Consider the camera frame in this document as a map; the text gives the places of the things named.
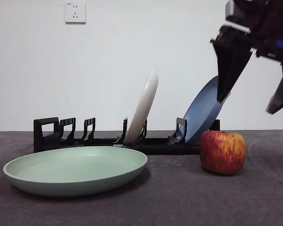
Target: plastic plate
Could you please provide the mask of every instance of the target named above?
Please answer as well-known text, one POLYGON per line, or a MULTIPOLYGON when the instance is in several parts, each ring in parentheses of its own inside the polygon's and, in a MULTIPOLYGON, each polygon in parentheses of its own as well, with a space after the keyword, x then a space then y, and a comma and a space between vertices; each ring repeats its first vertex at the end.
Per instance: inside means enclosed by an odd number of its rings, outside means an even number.
POLYGON ((141 152, 118 147, 73 147, 29 154, 3 171, 16 187, 45 196, 79 196, 121 186, 140 174, 141 152))

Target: plate rim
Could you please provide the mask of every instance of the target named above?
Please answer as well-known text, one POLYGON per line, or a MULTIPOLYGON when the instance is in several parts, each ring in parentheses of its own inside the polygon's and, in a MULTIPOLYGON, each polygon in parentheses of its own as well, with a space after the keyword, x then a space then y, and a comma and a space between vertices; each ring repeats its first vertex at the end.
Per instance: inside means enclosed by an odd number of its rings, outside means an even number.
POLYGON ((153 105, 153 102, 154 102, 154 99, 155 99, 155 96, 156 96, 156 92, 157 92, 157 89, 158 89, 158 83, 159 83, 158 73, 155 69, 152 68, 152 69, 150 69, 148 78, 146 80, 146 83, 144 85, 144 88, 142 90, 140 98, 138 100, 137 107, 135 109, 133 118, 130 122, 129 129, 128 129, 126 136, 125 136, 125 139, 124 139, 124 145, 135 144, 136 140, 138 139, 138 136, 139 136, 139 134, 142 131, 142 128, 144 126, 144 123, 147 120, 149 113, 151 111, 151 108, 152 108, 152 105, 153 105), (149 92, 150 90, 147 90, 147 87, 150 86, 150 85, 152 85, 153 88, 155 87, 154 88, 155 92, 154 92, 154 95, 153 95, 153 100, 150 104, 149 112, 146 113, 146 115, 145 115, 145 114, 141 113, 141 112, 143 112, 142 101, 145 99, 144 96, 146 96, 147 93, 151 93, 151 92, 149 92), (140 113, 142 114, 142 116, 145 116, 145 121, 143 122, 143 124, 140 126, 139 129, 136 129, 136 127, 134 127, 134 124, 137 124, 137 121, 141 121, 140 118, 138 117, 138 114, 140 114, 140 113))
POLYGON ((116 177, 119 177, 119 176, 122 176, 122 175, 125 175, 125 174, 128 174, 128 173, 131 173, 133 171, 136 171, 142 167, 144 167, 146 165, 146 163, 148 162, 148 157, 147 155, 145 155, 144 153, 142 152, 139 152, 139 151, 136 151, 134 149, 130 149, 130 148, 125 148, 125 147, 113 147, 113 146, 86 146, 86 147, 68 147, 68 148, 60 148, 60 149, 53 149, 53 150, 47 150, 47 151, 42 151, 42 152, 37 152, 37 153, 32 153, 32 154, 27 154, 27 155, 24 155, 24 156, 21 156, 21 157, 18 157, 18 158, 15 158, 11 161, 9 161, 8 163, 6 163, 3 167, 3 172, 6 176, 8 176, 9 178, 12 178, 12 179, 16 179, 16 180, 20 180, 20 181, 23 181, 23 182, 29 182, 29 183, 40 183, 40 184, 76 184, 76 183, 85 183, 85 182, 95 182, 95 181, 101 181, 101 180, 107 180, 107 179, 111 179, 111 178, 116 178, 116 177), (130 170, 126 173, 122 173, 122 174, 118 174, 118 175, 114 175, 114 176, 111 176, 111 177, 106 177, 106 178, 99 178, 99 179, 90 179, 90 180, 80 180, 80 181, 67 181, 67 182, 46 182, 46 181, 34 181, 34 180, 26 180, 26 179, 23 179, 21 177, 18 177, 18 176, 14 176, 12 175, 11 173, 9 173, 7 171, 7 167, 9 164, 11 164, 12 162, 14 161, 17 161, 21 158, 25 158, 27 156, 30 156, 30 155, 35 155, 35 154, 40 154, 40 153, 44 153, 44 152, 54 152, 54 151, 57 151, 57 150, 65 150, 65 149, 77 149, 77 148, 97 148, 97 147, 100 147, 100 148, 115 148, 115 149, 125 149, 125 150, 130 150, 130 151, 134 151, 138 154, 141 154, 141 156, 143 156, 145 159, 144 159, 144 163, 136 168, 136 169, 133 169, 133 170, 130 170))
MULTIPOLYGON (((191 102, 191 104, 190 104, 189 107, 187 108, 187 110, 186 110, 186 112, 185 112, 185 114, 184 114, 184 116, 183 116, 183 119, 185 119, 185 117, 186 117, 186 115, 187 115, 187 113, 188 113, 189 108, 193 105, 193 103, 195 102, 195 100, 196 100, 197 98, 199 98, 199 97, 202 95, 203 91, 206 89, 206 87, 207 87, 208 85, 210 85, 211 83, 215 82, 215 80, 217 80, 217 85, 218 85, 218 79, 219 79, 219 76, 218 76, 218 75, 214 76, 212 79, 210 79, 210 80, 201 88, 201 90, 199 91, 199 93, 196 95, 196 97, 193 99, 193 101, 191 102)), ((197 128, 197 130, 195 130, 195 133, 194 133, 189 139, 187 139, 187 137, 185 137, 185 139, 184 139, 185 144, 191 145, 191 144, 194 144, 195 142, 197 142, 197 141, 193 141, 193 139, 195 139, 195 138, 194 138, 195 135, 198 134, 201 130, 203 130, 202 128, 204 127, 204 125, 207 124, 208 121, 210 121, 209 119, 210 119, 211 115, 214 113, 214 109, 217 108, 218 105, 220 105, 220 109, 218 110, 218 114, 217 114, 216 118, 218 117, 218 115, 219 115, 219 113, 220 113, 220 111, 221 111, 221 109, 222 109, 222 107, 223 107, 223 104, 224 104, 224 102, 220 103, 220 102, 218 102, 217 99, 216 99, 216 102, 215 102, 214 106, 212 106, 212 108, 211 108, 211 110, 210 110, 208 116, 207 116, 206 119, 202 122, 202 124, 197 128)))

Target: apple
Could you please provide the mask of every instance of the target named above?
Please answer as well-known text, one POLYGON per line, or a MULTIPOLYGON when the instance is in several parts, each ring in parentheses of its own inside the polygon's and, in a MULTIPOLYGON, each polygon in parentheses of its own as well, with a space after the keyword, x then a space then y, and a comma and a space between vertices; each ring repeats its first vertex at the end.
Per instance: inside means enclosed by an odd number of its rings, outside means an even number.
POLYGON ((245 141, 238 133, 209 130, 201 136, 199 155, 206 169, 219 174, 234 174, 243 167, 245 141))

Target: dish rack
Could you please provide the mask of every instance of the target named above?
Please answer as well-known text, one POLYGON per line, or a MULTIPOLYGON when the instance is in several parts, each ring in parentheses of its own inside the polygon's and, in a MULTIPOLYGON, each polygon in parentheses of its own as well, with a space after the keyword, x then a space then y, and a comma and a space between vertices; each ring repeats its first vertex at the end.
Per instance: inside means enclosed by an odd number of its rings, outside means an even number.
MULTIPOLYGON (((199 145, 186 145, 184 143, 187 134, 187 120, 182 118, 176 119, 176 130, 172 136, 163 138, 148 138, 147 120, 142 131, 134 145, 124 145, 123 141, 126 136, 128 120, 123 120, 123 132, 120 136, 113 138, 95 138, 95 118, 84 121, 84 132, 80 138, 75 138, 75 118, 62 119, 58 117, 36 119, 33 121, 33 151, 34 153, 82 146, 115 146, 130 148, 140 151, 144 154, 163 154, 163 155, 191 155, 199 154, 199 145), (53 124, 53 133, 43 135, 42 125, 53 124), (72 125, 72 130, 67 136, 64 135, 64 127, 72 125), (178 137, 179 127, 182 126, 183 134, 178 137)), ((220 130, 220 120, 216 119, 209 130, 220 130)))

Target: wall socket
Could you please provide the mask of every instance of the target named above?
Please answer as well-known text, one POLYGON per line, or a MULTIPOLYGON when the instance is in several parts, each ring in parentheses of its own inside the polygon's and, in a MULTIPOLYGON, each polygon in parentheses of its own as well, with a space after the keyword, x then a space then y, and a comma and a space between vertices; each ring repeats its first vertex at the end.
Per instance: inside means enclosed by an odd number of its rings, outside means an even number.
POLYGON ((86 23, 86 3, 68 2, 65 4, 66 23, 86 23))

